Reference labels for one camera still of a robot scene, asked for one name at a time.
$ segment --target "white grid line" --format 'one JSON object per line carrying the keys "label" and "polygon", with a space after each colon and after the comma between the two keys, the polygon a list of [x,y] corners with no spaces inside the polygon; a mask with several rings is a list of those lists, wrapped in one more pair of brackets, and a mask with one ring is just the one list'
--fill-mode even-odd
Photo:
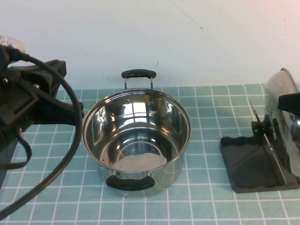
{"label": "white grid line", "polygon": [[[200,116],[199,116],[199,111],[198,110],[197,110],[197,114],[198,114],[198,118],[199,118],[199,126],[201,128],[202,126],[201,126],[201,121],[200,121]],[[201,139],[203,140],[202,129],[200,129],[200,133],[201,133]],[[212,192],[210,172],[209,172],[207,158],[206,158],[206,150],[205,150],[205,146],[204,146],[204,141],[202,141],[202,147],[203,147],[203,152],[204,152],[205,165],[206,165],[206,169],[207,169],[208,182],[209,182],[209,186],[210,186],[210,196],[211,196],[211,200],[212,200],[212,206],[213,206],[213,209],[214,209],[215,221],[216,221],[216,225],[218,225],[217,211],[216,211],[216,206],[215,206],[215,201],[214,201],[214,195],[213,195],[213,192]]]}

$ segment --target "black power cord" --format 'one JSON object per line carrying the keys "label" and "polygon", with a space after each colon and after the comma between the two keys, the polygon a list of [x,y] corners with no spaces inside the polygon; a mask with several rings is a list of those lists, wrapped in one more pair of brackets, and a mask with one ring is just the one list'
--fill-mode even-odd
{"label": "black power cord", "polygon": [[73,109],[75,112],[75,136],[73,139],[73,142],[71,144],[71,147],[69,151],[66,153],[65,157],[62,159],[62,161],[56,166],[56,168],[38,185],[36,185],[32,190],[30,190],[28,193],[23,195],[21,198],[19,198],[17,201],[14,203],[10,204],[6,208],[0,211],[0,220],[3,220],[6,218],[8,215],[11,213],[15,212],[18,210],[20,207],[22,207],[24,204],[29,202],[32,198],[34,198],[37,194],[39,194],[42,190],[44,190],[52,181],[54,181],[55,178],[58,177],[58,175],[66,168],[68,163],[71,161],[73,158],[74,154],[77,151],[77,148],[79,146],[80,140],[81,140],[81,134],[82,134],[82,129],[83,129],[83,121],[82,121],[82,114],[81,114],[81,108],[78,102],[78,99],[70,87],[70,85],[65,81],[65,79],[55,70],[53,70],[51,67],[46,65],[44,62],[33,58],[29,56],[28,54],[24,54],[20,52],[18,49],[14,49],[11,47],[5,47],[0,45],[0,50],[7,50],[8,54],[6,54],[5,59],[7,61],[7,56],[10,56],[11,61],[26,61],[26,62],[31,62],[41,69],[47,71],[49,74],[51,74],[56,80],[59,81],[59,83],[63,86],[63,88],[66,90],[67,94],[69,95],[72,103],[73,103]]}

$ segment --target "stainless steel pot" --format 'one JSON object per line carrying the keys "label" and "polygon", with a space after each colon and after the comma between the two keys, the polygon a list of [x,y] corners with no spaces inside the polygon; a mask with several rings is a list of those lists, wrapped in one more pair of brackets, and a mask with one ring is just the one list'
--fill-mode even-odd
{"label": "stainless steel pot", "polygon": [[[96,103],[86,115],[83,143],[101,179],[128,196],[158,193],[176,180],[192,134],[190,117],[171,96],[153,90],[156,73],[122,73],[125,90]],[[127,79],[148,77],[150,89],[127,89]]]}

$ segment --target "teal tile surface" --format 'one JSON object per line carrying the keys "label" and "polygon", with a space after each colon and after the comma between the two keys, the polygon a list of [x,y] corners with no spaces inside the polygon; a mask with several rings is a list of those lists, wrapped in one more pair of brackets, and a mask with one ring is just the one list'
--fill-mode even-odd
{"label": "teal tile surface", "polygon": [[206,87],[195,87],[196,95],[197,96],[207,96],[211,95],[211,88],[209,86]]}
{"label": "teal tile surface", "polygon": [[215,208],[218,219],[239,218],[235,202],[215,202]]}
{"label": "teal tile surface", "polygon": [[215,213],[212,202],[192,202],[195,219],[214,219]]}
{"label": "teal tile surface", "polygon": [[212,96],[198,96],[196,98],[198,107],[213,107],[213,98]]}
{"label": "teal tile surface", "polygon": [[125,202],[124,219],[144,219],[145,203],[143,202]]}
{"label": "teal tile surface", "polygon": [[189,187],[191,199],[193,200],[211,200],[211,191],[209,185],[191,185]]}
{"label": "teal tile surface", "polygon": [[100,203],[80,203],[78,220],[97,220],[99,217]]}
{"label": "teal tile surface", "polygon": [[[156,89],[180,100],[192,121],[193,136],[184,153],[182,170],[173,185],[146,198],[123,197],[103,183],[94,160],[87,156],[81,143],[64,172],[11,215],[7,224],[26,225],[29,220],[33,225],[74,225],[75,221],[77,225],[145,225],[145,222],[147,225],[300,224],[299,190],[280,191],[281,198],[277,191],[234,193],[220,154],[221,136],[253,135],[251,121],[254,118],[247,98],[262,117],[261,85]],[[97,99],[112,94],[113,89],[76,90],[75,93],[82,99],[87,113]],[[57,98],[63,100],[65,91],[60,91]],[[33,143],[33,157],[25,169],[7,174],[0,190],[0,208],[27,193],[49,175],[68,151],[73,131],[74,126],[70,125],[36,125],[23,134],[30,144]],[[24,149],[18,145],[12,162],[22,161],[25,157]],[[285,211],[293,218],[289,223]]]}
{"label": "teal tile surface", "polygon": [[169,211],[170,211],[170,219],[191,218],[191,208],[188,202],[170,202]]}
{"label": "teal tile surface", "polygon": [[166,202],[147,202],[147,219],[168,219]]}
{"label": "teal tile surface", "polygon": [[214,96],[215,107],[231,106],[229,96]]}

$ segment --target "tile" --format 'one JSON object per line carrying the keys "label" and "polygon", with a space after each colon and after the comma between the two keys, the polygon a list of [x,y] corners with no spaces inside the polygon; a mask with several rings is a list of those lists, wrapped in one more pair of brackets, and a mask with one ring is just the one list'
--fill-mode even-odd
{"label": "tile", "polygon": [[202,140],[201,130],[200,129],[193,129],[191,141],[201,141],[201,140]]}
{"label": "tile", "polygon": [[66,91],[65,90],[59,90],[56,94],[56,98],[58,100],[64,100],[65,98],[65,94],[66,94]]}
{"label": "tile", "polygon": [[77,202],[80,194],[80,187],[62,187],[58,202]]}
{"label": "tile", "polygon": [[218,128],[217,118],[200,118],[201,128]]}
{"label": "tile", "polygon": [[251,126],[251,122],[254,119],[252,117],[237,117],[236,121],[238,123],[238,127],[240,128],[248,128]]}
{"label": "tile", "polygon": [[243,85],[230,85],[228,86],[230,95],[245,95],[245,88]]}
{"label": "tile", "polygon": [[39,132],[55,132],[55,129],[58,125],[57,124],[41,124],[38,127],[38,133]]}
{"label": "tile", "polygon": [[260,85],[245,86],[248,95],[262,95],[262,87]]}
{"label": "tile", "polygon": [[226,86],[212,86],[213,95],[228,95],[228,88]]}
{"label": "tile", "polygon": [[48,158],[45,171],[52,171],[61,161],[61,158]]}
{"label": "tile", "polygon": [[280,191],[280,195],[282,199],[300,199],[300,190]]}
{"label": "tile", "polygon": [[169,211],[170,211],[170,219],[191,218],[191,208],[188,202],[170,202]]}
{"label": "tile", "polygon": [[234,117],[231,107],[217,107],[216,114],[217,117]]}
{"label": "tile", "polygon": [[174,184],[186,184],[188,182],[187,173],[181,172]]}
{"label": "tile", "polygon": [[214,219],[212,202],[192,202],[194,219]]}
{"label": "tile", "polygon": [[101,100],[111,94],[113,94],[113,89],[99,89],[97,99]]}
{"label": "tile", "polygon": [[225,137],[225,136],[229,136],[229,137],[239,137],[240,136],[240,132],[239,129],[237,128],[225,128],[225,129],[221,129],[221,136]]}
{"label": "tile", "polygon": [[208,168],[225,168],[225,164],[221,155],[206,156]]}
{"label": "tile", "polygon": [[229,96],[214,96],[215,107],[231,106]]}
{"label": "tile", "polygon": [[35,205],[32,220],[52,220],[55,204]]}
{"label": "tile", "polygon": [[174,87],[174,88],[163,88],[163,93],[170,95],[172,97],[177,97],[178,95],[178,88]]}
{"label": "tile", "polygon": [[237,128],[235,118],[218,118],[220,128]]}
{"label": "tile", "polygon": [[230,96],[232,106],[249,105],[246,96]]}
{"label": "tile", "polygon": [[57,204],[55,211],[55,220],[75,220],[77,212],[77,203]]}
{"label": "tile", "polygon": [[174,221],[170,221],[170,225],[192,225],[192,221],[174,220]]}
{"label": "tile", "polygon": [[26,204],[9,216],[9,221],[28,221],[32,212],[33,204]]}
{"label": "tile", "polygon": [[170,201],[189,200],[188,185],[171,185],[168,189],[168,193]]}
{"label": "tile", "polygon": [[216,117],[215,108],[208,107],[208,108],[198,108],[199,117]]}
{"label": "tile", "polygon": [[204,141],[216,141],[221,138],[219,129],[203,129],[202,136]]}
{"label": "tile", "polygon": [[102,201],[122,201],[123,196],[108,186],[103,187]]}
{"label": "tile", "polygon": [[264,225],[263,220],[243,220],[242,225]]}
{"label": "tile", "polygon": [[2,188],[2,189],[0,189],[0,202],[1,203],[12,203],[16,192],[17,192],[16,188],[13,188],[13,189]]}
{"label": "tile", "polygon": [[143,202],[125,202],[124,219],[144,219],[145,203]]}
{"label": "tile", "polygon": [[239,116],[252,116],[251,110],[247,106],[237,106],[233,108],[234,115]]}
{"label": "tile", "polygon": [[156,220],[154,220],[154,221],[147,221],[147,225],[169,225],[168,224],[168,221],[156,221]]}
{"label": "tile", "polygon": [[269,191],[269,192],[259,192],[258,198],[260,200],[273,200],[273,199],[280,199],[279,194],[277,191]]}
{"label": "tile", "polygon": [[198,107],[214,107],[212,96],[196,97]]}
{"label": "tile", "polygon": [[82,100],[84,109],[91,109],[95,104],[96,100]]}
{"label": "tile", "polygon": [[189,189],[192,200],[211,200],[209,185],[190,185]]}
{"label": "tile", "polygon": [[40,183],[42,174],[43,174],[42,172],[24,173],[21,180],[21,186],[22,187],[36,186],[38,183]]}
{"label": "tile", "polygon": [[196,90],[196,95],[197,96],[211,95],[211,88],[210,88],[210,86],[195,87],[195,90]]}
{"label": "tile", "polygon": [[251,128],[240,128],[240,135],[245,137],[253,136]]}
{"label": "tile", "polygon": [[207,170],[188,170],[187,173],[190,184],[206,184],[209,182]]}
{"label": "tile", "polygon": [[234,192],[230,185],[214,184],[211,189],[214,200],[234,200]]}
{"label": "tile", "polygon": [[53,143],[70,143],[73,133],[56,133]]}
{"label": "tile", "polygon": [[147,202],[146,211],[147,219],[168,219],[168,205],[166,202]]}
{"label": "tile", "polygon": [[200,128],[199,118],[192,118],[192,128]]}
{"label": "tile", "polygon": [[263,96],[250,95],[248,96],[248,100],[251,102],[252,105],[265,105]]}
{"label": "tile", "polygon": [[80,201],[94,202],[100,201],[102,187],[82,187]]}
{"label": "tile", "polygon": [[53,144],[50,149],[50,157],[64,157],[69,151],[69,144]]}
{"label": "tile", "polygon": [[267,220],[266,225],[289,225],[289,223],[288,223],[287,219]]}
{"label": "tile", "polygon": [[84,185],[102,185],[102,181],[96,171],[86,171],[83,183]]}
{"label": "tile", "polygon": [[97,99],[98,90],[82,90],[81,99]]}
{"label": "tile", "polygon": [[100,203],[80,203],[78,220],[98,220]]}
{"label": "tile", "polygon": [[32,148],[32,157],[47,157],[50,150],[50,145],[39,144],[39,145],[33,145],[31,148]]}
{"label": "tile", "polygon": [[25,166],[26,172],[40,172],[44,170],[46,158],[32,158]]}
{"label": "tile", "polygon": [[195,96],[194,87],[179,87],[179,96]]}
{"label": "tile", "polygon": [[180,103],[184,107],[196,107],[196,98],[195,97],[180,97]]}
{"label": "tile", "polygon": [[203,154],[203,144],[201,141],[190,142],[186,149],[186,154]]}
{"label": "tile", "polygon": [[147,202],[149,202],[149,201],[166,201],[166,200],[167,200],[167,190],[163,190],[155,195],[147,196]]}
{"label": "tile", "polygon": [[285,211],[283,209],[281,201],[261,202],[263,215],[265,218],[284,218]]}
{"label": "tile", "polygon": [[215,202],[218,219],[239,218],[235,202]]}
{"label": "tile", "polygon": [[84,170],[86,157],[72,158],[71,162],[67,165],[66,171]]}
{"label": "tile", "polygon": [[121,219],[122,218],[122,203],[106,203],[101,205],[100,219]]}
{"label": "tile", "polygon": [[65,132],[69,131],[72,132],[74,130],[74,126],[68,125],[68,124],[58,124],[56,128],[56,132]]}
{"label": "tile", "polygon": [[187,168],[206,168],[205,157],[203,155],[186,155]]}
{"label": "tile", "polygon": [[189,116],[192,118],[192,117],[196,117],[198,118],[198,111],[197,111],[197,108],[186,108]]}
{"label": "tile", "polygon": [[240,217],[242,219],[262,218],[262,212],[257,202],[238,202]]}
{"label": "tile", "polygon": [[57,199],[59,187],[46,187],[40,194],[37,195],[37,203],[53,203]]}
{"label": "tile", "polygon": [[54,133],[37,133],[35,144],[51,144]]}
{"label": "tile", "polygon": [[203,142],[204,149],[206,154],[221,154],[220,151],[220,141],[214,141],[214,142]]}
{"label": "tile", "polygon": [[17,190],[17,194],[15,196],[15,200],[21,198],[24,194],[28,193],[31,189],[32,189],[31,187],[26,187],[26,188],[22,187],[22,188],[19,188]]}
{"label": "tile", "polygon": [[229,184],[226,170],[209,170],[210,181],[212,184]]}
{"label": "tile", "polygon": [[64,172],[62,185],[63,186],[80,186],[82,183],[82,178],[83,178],[83,172]]}
{"label": "tile", "polygon": [[283,202],[288,217],[294,217],[294,218],[299,217],[298,209],[300,209],[300,201],[283,201]]}
{"label": "tile", "polygon": [[300,219],[290,219],[290,225],[299,225]]}

